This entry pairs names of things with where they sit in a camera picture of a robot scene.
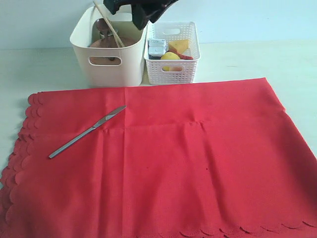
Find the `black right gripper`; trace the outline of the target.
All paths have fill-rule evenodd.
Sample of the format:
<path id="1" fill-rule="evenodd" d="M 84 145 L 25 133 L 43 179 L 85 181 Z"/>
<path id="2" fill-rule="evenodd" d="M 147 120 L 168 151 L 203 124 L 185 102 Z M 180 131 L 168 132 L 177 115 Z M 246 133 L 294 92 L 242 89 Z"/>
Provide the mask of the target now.
<path id="1" fill-rule="evenodd" d="M 130 0 L 103 0 L 108 11 L 115 15 L 123 5 L 131 4 L 132 22 L 138 30 L 146 27 L 147 22 L 156 22 L 162 14 L 177 0 L 137 0 L 131 4 Z"/>

